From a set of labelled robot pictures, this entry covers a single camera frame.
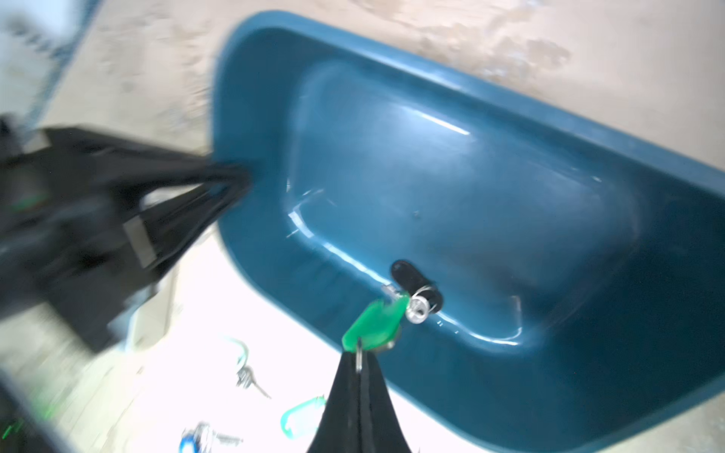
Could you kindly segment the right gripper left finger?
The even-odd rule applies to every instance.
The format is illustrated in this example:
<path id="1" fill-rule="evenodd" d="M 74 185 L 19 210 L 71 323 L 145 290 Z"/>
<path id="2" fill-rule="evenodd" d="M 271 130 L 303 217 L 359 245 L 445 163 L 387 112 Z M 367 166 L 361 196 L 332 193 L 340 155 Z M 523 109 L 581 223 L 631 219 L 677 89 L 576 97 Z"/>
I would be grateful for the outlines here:
<path id="1" fill-rule="evenodd" d="M 309 453 L 361 451 L 360 381 L 356 356 L 344 352 Z"/>

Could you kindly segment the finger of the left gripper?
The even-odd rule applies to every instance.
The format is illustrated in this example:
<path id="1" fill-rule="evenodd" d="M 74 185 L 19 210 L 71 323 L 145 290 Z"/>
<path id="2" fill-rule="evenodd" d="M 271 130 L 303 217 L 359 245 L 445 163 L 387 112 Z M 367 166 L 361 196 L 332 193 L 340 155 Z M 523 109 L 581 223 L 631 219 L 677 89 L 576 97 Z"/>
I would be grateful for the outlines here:
<path id="1" fill-rule="evenodd" d="M 249 177 L 206 180 L 187 192 L 138 209 L 124 222 L 124 230 L 141 268 L 163 277 L 251 186 Z"/>
<path id="2" fill-rule="evenodd" d="M 237 163 L 213 162 L 194 155 L 88 128 L 45 128 L 53 155 L 93 187 L 158 188 L 193 184 L 228 184 L 242 192 L 252 185 L 251 173 Z"/>

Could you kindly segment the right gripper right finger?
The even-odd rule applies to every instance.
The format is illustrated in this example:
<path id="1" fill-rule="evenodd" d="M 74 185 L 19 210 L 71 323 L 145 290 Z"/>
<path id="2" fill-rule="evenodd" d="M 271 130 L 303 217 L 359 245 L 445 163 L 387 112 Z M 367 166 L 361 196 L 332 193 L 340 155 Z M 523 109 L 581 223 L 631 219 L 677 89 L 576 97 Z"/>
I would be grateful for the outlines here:
<path id="1" fill-rule="evenodd" d="M 360 353 L 360 451 L 406 452 L 411 449 L 375 354 Z"/>

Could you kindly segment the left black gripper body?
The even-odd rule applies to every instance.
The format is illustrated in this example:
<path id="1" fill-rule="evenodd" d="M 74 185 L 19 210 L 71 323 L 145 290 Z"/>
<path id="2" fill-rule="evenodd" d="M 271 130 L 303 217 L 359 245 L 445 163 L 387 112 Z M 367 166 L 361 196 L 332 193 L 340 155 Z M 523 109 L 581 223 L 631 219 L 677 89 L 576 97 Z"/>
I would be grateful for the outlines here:
<path id="1" fill-rule="evenodd" d="M 170 269 L 143 199 L 170 182 L 168 149 L 88 128 L 45 128 L 26 152 L 1 119 L 1 304 L 41 300 L 92 351 Z"/>

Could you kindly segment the key with green tag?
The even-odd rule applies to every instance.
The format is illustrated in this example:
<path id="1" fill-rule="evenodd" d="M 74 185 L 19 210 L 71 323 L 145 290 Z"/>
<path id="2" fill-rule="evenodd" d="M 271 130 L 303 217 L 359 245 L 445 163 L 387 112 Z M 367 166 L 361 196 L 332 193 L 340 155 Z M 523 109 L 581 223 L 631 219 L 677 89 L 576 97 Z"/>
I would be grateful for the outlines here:
<path id="1" fill-rule="evenodd" d="M 410 303 L 407 293 L 394 293 L 391 301 L 370 303 L 342 337 L 342 347 L 354 357 L 355 371 L 364 368 L 364 355 L 392 349 L 402 331 L 402 321 Z"/>
<path id="2" fill-rule="evenodd" d="M 250 349 L 247 344 L 232 337 L 228 338 L 228 341 L 236 348 L 236 386 L 245 390 L 255 388 L 264 398 L 271 399 L 272 396 L 264 388 L 260 387 L 260 384 L 256 380 L 254 370 L 249 364 Z"/>

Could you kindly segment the key with black tag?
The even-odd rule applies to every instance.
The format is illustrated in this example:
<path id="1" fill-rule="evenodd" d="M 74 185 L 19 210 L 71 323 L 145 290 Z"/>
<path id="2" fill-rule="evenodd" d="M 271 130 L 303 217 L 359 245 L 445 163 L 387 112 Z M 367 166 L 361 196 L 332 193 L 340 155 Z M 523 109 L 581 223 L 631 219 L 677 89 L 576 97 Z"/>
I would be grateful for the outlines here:
<path id="1" fill-rule="evenodd" d="M 443 294 L 411 262 L 397 260 L 391 265 L 390 273 L 393 281 L 408 296 L 405 317 L 410 323 L 422 324 L 443 309 Z"/>

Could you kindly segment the key with blue tag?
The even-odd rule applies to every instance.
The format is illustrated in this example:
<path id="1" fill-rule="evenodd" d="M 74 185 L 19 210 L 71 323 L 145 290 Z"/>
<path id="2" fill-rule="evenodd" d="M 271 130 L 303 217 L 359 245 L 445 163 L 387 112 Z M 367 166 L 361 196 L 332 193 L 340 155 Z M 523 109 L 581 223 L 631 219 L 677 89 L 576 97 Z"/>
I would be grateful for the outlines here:
<path id="1" fill-rule="evenodd" d="M 210 424 L 199 422 L 194 428 L 185 430 L 179 440 L 178 453 L 212 453 L 221 448 L 237 448 L 243 445 L 240 437 L 221 433 Z"/>

